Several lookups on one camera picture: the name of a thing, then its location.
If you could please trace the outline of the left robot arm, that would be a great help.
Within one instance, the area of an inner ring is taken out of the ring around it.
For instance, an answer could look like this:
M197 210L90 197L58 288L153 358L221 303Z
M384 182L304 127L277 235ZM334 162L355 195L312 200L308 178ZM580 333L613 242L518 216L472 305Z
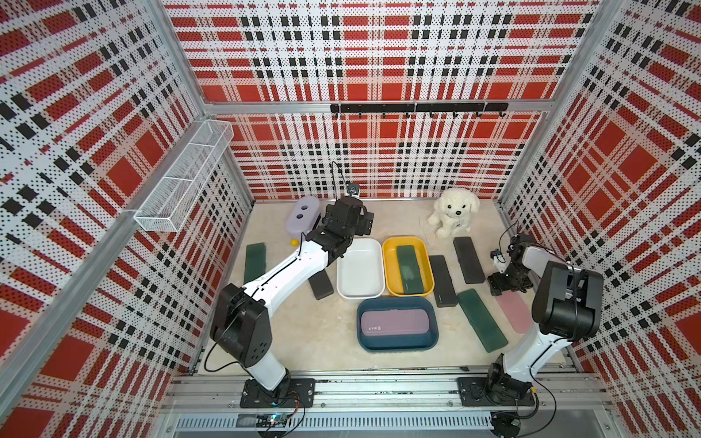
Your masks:
M274 393L290 377L271 351L270 319L304 282L343 257L355 237L372 232L374 213L357 197L345 196L326 207L312 230L300 234L299 247L275 268L239 287L219 293L210 339L232 356L259 387Z

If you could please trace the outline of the pink pencil case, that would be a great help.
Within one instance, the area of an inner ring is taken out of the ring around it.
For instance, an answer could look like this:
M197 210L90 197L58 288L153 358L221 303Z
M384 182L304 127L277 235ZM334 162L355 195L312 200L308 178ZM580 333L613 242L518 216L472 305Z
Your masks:
M425 310L369 310L361 315L361 333L367 337L419 335L429 332Z
M526 334L533 324L533 319L528 305L522 299L522 293L504 292L496 297L496 301L514 332Z

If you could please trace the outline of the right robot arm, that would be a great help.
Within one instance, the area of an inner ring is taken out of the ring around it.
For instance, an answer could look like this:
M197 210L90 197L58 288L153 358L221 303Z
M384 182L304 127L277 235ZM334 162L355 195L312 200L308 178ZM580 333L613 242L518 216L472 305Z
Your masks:
M539 278L531 304L532 323L516 347L502 353L487 372L482 394L498 401L522 401L540 369L555 353L593 337L602 319L604 278L596 271L577 268L540 246L533 237L511 237L506 260L499 249L490 252L498 269L487 278L490 293L524 292Z

